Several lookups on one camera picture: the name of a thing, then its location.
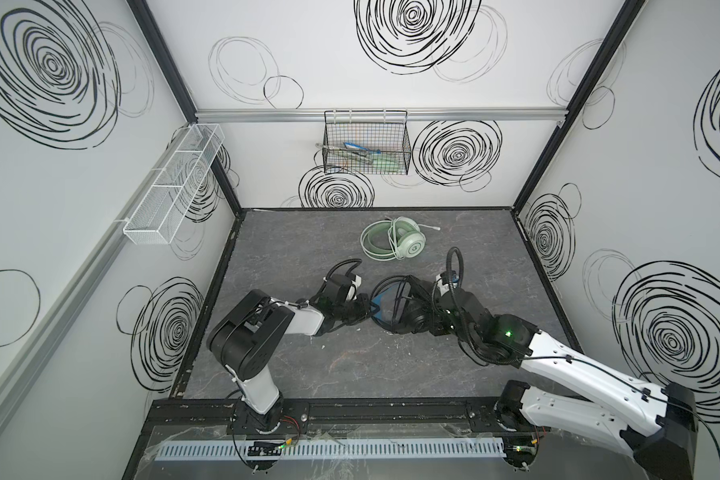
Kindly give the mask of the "black and blue headphones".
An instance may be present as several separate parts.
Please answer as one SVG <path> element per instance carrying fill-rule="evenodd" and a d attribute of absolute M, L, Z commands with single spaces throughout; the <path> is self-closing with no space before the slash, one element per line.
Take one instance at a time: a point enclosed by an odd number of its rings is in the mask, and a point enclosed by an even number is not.
<path fill-rule="evenodd" d="M 435 282 L 413 275 L 387 277 L 370 294 L 374 303 L 370 319 L 391 334 L 430 333 L 431 295 L 435 287 Z"/>

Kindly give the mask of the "mint green headphones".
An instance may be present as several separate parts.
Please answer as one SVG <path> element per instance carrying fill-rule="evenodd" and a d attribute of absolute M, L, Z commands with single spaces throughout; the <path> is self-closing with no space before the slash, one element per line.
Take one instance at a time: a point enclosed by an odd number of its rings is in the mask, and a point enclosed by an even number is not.
<path fill-rule="evenodd" d="M 363 253 L 379 262 L 412 259 L 420 255 L 427 238 L 422 229 L 440 231 L 440 226 L 417 223 L 409 217 L 386 218 L 369 224 L 361 232 Z"/>

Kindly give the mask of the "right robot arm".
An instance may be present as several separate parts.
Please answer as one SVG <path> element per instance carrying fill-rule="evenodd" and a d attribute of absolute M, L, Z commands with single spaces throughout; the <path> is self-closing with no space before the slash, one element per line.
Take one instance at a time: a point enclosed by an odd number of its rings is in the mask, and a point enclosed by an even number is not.
<path fill-rule="evenodd" d="M 628 375 L 591 359 L 516 315 L 494 315 L 464 290 L 462 252 L 448 250 L 432 293 L 437 327 L 481 366 L 511 366 L 575 392 L 554 395 L 526 382 L 505 386 L 495 405 L 503 428 L 551 427 L 631 457 L 658 479 L 691 479 L 705 426 L 694 394 Z"/>

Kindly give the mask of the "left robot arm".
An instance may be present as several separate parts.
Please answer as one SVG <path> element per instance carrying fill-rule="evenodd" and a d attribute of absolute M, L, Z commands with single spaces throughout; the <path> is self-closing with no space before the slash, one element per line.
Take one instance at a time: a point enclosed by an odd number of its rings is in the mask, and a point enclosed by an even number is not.
<path fill-rule="evenodd" d="M 287 335 L 320 337 L 354 326 L 373 315 L 370 297 L 359 291 L 359 258 L 332 266 L 310 298 L 277 299 L 260 289 L 249 291 L 211 330 L 207 349 L 229 373 L 241 393 L 244 418 L 259 433 L 279 427 L 283 396 L 269 361 Z"/>

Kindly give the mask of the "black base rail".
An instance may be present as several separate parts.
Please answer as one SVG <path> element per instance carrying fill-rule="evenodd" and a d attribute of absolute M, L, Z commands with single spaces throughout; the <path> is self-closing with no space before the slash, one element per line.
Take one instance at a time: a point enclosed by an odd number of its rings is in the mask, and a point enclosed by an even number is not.
<path fill-rule="evenodd" d="M 476 433 L 510 432 L 499 425 L 496 397 L 285 399 L 280 416 L 267 425 L 233 399 L 164 399 L 155 401 L 141 428 L 142 437 L 159 428 L 219 427 L 223 434 L 254 437 L 304 435 L 319 426 L 424 423 L 466 424 Z"/>

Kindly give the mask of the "clear wall shelf bin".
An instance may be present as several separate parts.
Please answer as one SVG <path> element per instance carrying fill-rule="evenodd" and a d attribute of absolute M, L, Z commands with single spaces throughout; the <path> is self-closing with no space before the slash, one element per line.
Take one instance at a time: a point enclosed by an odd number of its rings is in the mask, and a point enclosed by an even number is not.
<path fill-rule="evenodd" d="M 123 227 L 124 235 L 132 243 L 173 242 L 223 140 L 221 127 L 213 123 L 193 123 L 176 131 L 157 167 L 156 177 Z"/>

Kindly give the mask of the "black corner frame post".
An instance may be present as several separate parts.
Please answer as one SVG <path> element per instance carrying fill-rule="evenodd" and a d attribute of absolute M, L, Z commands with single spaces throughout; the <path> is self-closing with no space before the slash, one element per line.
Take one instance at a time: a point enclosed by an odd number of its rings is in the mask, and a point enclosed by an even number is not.
<path fill-rule="evenodd" d="M 127 0 L 131 13 L 136 20 L 160 71 L 182 113 L 184 119 L 190 124 L 198 121 L 198 110 L 191 94 L 179 72 L 168 45 L 160 31 L 157 21 L 145 0 Z M 237 219 L 243 219 L 244 210 L 229 181 L 228 175 L 218 160 L 214 160 L 211 167 L 214 178 L 220 186 L 222 195 L 227 201 L 232 213 Z"/>

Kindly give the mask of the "right corner frame post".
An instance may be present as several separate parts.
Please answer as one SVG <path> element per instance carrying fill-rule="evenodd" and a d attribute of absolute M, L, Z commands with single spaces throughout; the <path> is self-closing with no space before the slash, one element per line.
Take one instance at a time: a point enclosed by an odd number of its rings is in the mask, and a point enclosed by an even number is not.
<path fill-rule="evenodd" d="M 577 89 L 574 91 L 571 101 L 568 104 L 566 119 L 560 126 L 555 128 L 549 137 L 549 140 L 542 149 L 538 160 L 515 199 L 512 205 L 512 212 L 515 216 L 517 216 L 528 203 L 531 194 L 551 165 L 555 155 L 568 136 L 568 133 L 573 128 L 575 120 L 582 112 L 586 101 L 595 90 L 598 81 L 604 75 L 606 68 L 610 65 L 618 48 L 622 45 L 645 4 L 645 0 L 626 0 L 623 2 L 601 46 L 598 48 Z"/>

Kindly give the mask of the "side wall aluminium rail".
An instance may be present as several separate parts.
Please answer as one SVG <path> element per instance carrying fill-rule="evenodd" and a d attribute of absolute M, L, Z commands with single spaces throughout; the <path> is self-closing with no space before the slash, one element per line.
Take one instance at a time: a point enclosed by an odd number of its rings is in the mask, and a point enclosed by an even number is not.
<path fill-rule="evenodd" d="M 0 436 L 122 248 L 128 243 L 166 245 L 172 240 L 169 237 L 159 238 L 155 230 L 132 231 L 130 225 L 135 222 L 152 191 L 158 187 L 158 175 L 168 169 L 172 155 L 180 143 L 196 129 L 195 123 L 189 123 L 176 130 L 166 151 L 159 158 L 157 166 L 150 171 L 139 189 L 129 199 L 65 290 L 40 319 L 40 323 L 28 330 L 28 339 L 21 345 L 21 349 L 17 351 L 12 363 L 0 378 Z"/>

